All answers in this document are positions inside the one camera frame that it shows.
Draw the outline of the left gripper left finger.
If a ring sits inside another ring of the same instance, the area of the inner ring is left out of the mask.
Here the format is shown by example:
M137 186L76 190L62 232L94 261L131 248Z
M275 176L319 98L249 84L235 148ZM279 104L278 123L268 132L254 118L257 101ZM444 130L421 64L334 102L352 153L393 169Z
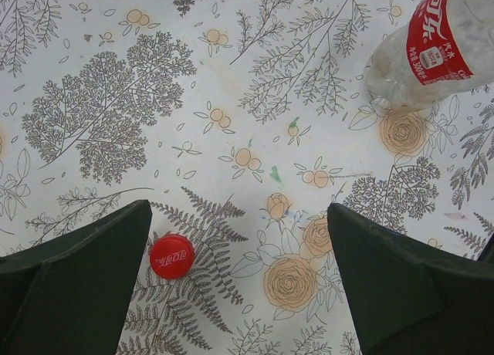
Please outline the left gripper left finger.
M147 244L138 200L1 259L3 354L114 354Z

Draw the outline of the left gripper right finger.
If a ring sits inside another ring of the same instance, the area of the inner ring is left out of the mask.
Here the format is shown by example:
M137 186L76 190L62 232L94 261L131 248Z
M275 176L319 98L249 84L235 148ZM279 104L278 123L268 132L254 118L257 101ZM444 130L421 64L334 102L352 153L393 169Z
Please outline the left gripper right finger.
M491 354L493 242L476 260L333 203L328 232L364 354Z

